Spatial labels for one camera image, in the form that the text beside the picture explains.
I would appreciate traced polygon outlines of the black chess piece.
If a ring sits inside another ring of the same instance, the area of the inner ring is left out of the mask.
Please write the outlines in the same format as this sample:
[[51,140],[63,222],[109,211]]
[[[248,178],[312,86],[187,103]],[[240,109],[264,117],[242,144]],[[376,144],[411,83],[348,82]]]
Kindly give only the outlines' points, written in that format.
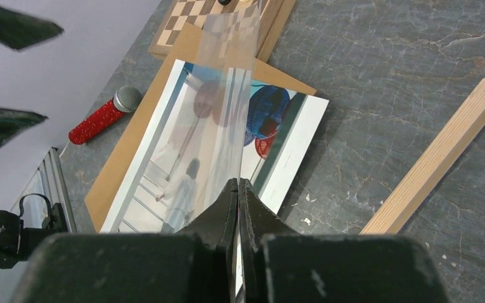
[[228,5],[230,2],[231,2],[231,0],[218,0],[218,3],[223,5],[223,6]]

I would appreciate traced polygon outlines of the red toy microphone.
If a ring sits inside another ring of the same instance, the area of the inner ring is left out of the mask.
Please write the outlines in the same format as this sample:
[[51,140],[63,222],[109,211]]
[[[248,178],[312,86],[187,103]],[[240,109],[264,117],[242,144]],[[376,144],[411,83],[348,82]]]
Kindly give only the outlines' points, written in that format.
[[134,112],[141,100],[139,89],[122,86],[103,106],[84,119],[68,134],[68,139],[75,145],[82,145],[113,125],[128,113]]

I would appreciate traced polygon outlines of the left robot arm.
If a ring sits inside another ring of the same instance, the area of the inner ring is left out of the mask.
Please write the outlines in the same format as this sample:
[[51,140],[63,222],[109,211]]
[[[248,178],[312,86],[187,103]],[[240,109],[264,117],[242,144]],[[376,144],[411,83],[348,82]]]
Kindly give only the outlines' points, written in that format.
[[[0,43],[10,49],[20,51],[53,39],[63,32],[63,28],[53,21],[0,6]],[[0,107],[0,148],[46,119],[46,116],[36,112]],[[62,205],[52,205],[43,194],[39,197],[43,199],[48,211],[40,228],[24,226],[24,197],[19,200],[18,214],[0,210],[0,269],[10,269],[16,263],[26,261],[46,237],[68,232]]]

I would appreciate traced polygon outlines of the wooden chessboard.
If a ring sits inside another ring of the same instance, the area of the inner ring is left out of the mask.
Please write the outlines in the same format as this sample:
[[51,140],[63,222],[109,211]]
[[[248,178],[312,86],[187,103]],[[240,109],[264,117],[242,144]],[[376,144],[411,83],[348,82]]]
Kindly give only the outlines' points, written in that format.
[[218,29],[220,33],[241,31],[248,19],[260,12],[256,57],[266,62],[287,23],[296,1],[173,1],[157,30],[148,52],[165,58],[186,24],[201,29]]

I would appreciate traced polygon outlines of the wooden picture frame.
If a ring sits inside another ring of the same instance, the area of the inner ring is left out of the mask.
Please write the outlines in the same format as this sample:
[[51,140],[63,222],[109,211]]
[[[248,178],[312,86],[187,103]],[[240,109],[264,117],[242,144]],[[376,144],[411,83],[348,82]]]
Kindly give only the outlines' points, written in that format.
[[485,78],[383,202],[362,234],[398,233],[484,126]]

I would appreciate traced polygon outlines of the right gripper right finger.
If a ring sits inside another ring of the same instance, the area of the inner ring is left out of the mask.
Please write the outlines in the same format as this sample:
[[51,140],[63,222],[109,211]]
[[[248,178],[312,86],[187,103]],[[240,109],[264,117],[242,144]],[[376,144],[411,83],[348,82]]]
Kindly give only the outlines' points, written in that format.
[[239,183],[246,302],[447,302],[427,250],[399,235],[302,235]]

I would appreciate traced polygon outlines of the brown cardboard backing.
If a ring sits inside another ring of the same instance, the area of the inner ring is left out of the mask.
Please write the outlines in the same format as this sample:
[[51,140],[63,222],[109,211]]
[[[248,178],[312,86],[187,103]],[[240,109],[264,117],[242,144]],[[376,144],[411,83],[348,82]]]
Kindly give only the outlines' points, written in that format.
[[[183,27],[176,43],[165,58],[159,72],[146,92],[138,110],[87,194],[87,208],[97,232],[117,233],[101,231],[101,226],[111,207],[112,200],[140,144],[141,137],[149,122],[149,116],[160,100],[175,61],[182,60],[193,64],[196,62],[202,33],[203,30],[194,25],[186,24]],[[314,89],[261,60],[254,62],[252,78],[280,85],[284,88],[300,90],[303,93],[315,96]]]

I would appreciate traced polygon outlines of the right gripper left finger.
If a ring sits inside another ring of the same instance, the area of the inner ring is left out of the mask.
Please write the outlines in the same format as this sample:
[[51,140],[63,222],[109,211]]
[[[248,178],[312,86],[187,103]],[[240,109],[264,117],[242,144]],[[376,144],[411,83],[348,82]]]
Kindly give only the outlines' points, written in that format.
[[173,234],[56,234],[31,256],[13,302],[230,302],[237,180]]

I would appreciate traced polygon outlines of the printed photo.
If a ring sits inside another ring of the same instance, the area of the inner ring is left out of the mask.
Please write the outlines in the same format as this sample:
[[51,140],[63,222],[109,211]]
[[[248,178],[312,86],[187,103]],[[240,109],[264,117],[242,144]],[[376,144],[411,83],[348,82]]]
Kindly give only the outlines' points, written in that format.
[[[193,63],[176,60],[160,100],[112,200],[102,232],[166,230],[170,166],[177,157],[172,135],[190,85]],[[252,78],[241,176],[273,212],[278,212],[328,101],[300,90]]]

